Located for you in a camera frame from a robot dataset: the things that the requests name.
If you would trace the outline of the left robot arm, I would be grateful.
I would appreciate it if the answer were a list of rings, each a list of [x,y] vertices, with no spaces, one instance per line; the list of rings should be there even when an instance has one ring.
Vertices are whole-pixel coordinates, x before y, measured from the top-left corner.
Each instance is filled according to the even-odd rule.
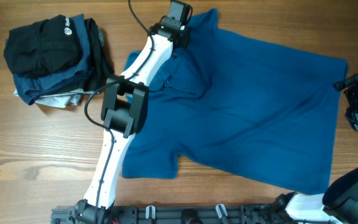
[[[187,27],[191,5],[171,1],[169,12],[146,30],[147,42],[135,61],[119,76],[108,78],[102,93],[103,146],[96,170],[83,199],[75,206],[74,223],[114,223],[111,210],[126,152],[144,127],[149,105],[149,85],[176,48],[190,39]]]

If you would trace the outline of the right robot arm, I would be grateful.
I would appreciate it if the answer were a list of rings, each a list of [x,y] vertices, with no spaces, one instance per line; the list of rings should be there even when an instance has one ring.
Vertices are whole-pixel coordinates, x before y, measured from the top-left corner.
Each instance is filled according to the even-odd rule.
[[[333,84],[349,107],[345,117],[358,131],[358,73]],[[358,223],[358,167],[333,182],[324,194],[281,194],[268,208],[268,223]]]

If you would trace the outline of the blue polo shirt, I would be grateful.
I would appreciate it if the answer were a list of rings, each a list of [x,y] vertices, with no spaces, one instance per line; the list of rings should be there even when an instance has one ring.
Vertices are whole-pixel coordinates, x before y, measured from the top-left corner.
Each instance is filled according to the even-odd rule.
[[[150,84],[126,178],[173,179],[178,156],[304,194],[329,185],[339,92],[347,62],[250,39],[194,16],[190,43]]]

